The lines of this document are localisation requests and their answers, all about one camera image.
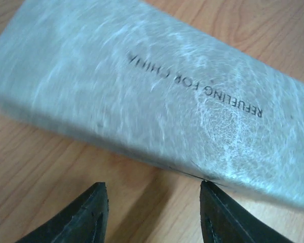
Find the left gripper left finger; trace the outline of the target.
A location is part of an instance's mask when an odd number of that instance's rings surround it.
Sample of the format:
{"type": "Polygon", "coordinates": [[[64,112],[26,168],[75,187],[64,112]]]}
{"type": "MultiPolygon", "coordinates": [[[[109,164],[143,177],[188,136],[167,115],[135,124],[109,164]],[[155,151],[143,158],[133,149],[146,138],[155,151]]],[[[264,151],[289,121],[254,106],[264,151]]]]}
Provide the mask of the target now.
{"type": "Polygon", "coordinates": [[[96,182],[17,242],[104,242],[108,212],[106,185],[96,182]]]}

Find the grey glasses case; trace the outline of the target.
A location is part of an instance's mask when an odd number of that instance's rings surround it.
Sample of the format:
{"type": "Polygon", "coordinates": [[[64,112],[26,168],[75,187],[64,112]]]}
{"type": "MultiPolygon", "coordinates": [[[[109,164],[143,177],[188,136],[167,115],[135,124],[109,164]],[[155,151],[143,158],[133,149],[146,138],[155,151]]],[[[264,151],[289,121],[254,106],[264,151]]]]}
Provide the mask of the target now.
{"type": "Polygon", "coordinates": [[[141,1],[25,1],[0,35],[0,108],[304,209],[304,83],[141,1]]]}

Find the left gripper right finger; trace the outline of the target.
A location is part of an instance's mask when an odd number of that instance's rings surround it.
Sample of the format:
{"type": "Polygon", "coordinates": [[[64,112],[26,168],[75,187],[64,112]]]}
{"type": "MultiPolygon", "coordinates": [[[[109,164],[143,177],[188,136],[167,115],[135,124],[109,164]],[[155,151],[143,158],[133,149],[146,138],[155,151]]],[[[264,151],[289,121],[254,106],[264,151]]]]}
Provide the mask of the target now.
{"type": "Polygon", "coordinates": [[[200,216],[204,242],[289,242],[210,181],[201,183],[200,216]]]}

